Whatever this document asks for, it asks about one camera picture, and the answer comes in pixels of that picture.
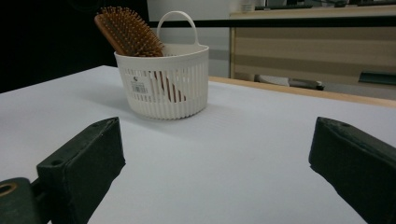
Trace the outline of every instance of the dark background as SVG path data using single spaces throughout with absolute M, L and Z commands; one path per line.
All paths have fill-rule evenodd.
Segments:
M 3 4 L 0 92 L 100 65 L 117 66 L 93 18 L 100 7 L 129 7 L 149 22 L 147 0 L 10 0 Z

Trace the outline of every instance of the plastic basket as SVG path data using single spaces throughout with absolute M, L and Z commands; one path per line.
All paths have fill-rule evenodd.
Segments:
M 153 119 L 182 119 L 206 107 L 209 47 L 198 43 L 195 25 L 182 11 L 166 13 L 157 27 L 172 14 L 183 15 L 195 33 L 191 45 L 164 43 L 163 57 L 129 57 L 115 52 L 129 106 Z

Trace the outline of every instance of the white table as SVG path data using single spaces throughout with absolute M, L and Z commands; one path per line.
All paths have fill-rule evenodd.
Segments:
M 136 115 L 108 66 L 0 94 L 0 180 L 35 180 L 54 150 L 119 117 L 126 165 L 90 223 L 365 223 L 310 168 L 315 122 L 396 146 L 395 107 L 211 80 L 207 107 L 179 120 Z

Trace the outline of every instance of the wooden hairbrush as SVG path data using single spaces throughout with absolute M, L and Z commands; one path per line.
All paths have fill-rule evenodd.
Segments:
M 145 21 L 128 7 L 102 7 L 94 21 L 119 55 L 163 56 L 163 43 Z

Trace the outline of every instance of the label sticker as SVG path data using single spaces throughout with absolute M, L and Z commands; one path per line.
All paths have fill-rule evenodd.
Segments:
M 131 90 L 134 93 L 152 95 L 152 88 L 149 77 L 132 76 L 130 79 Z

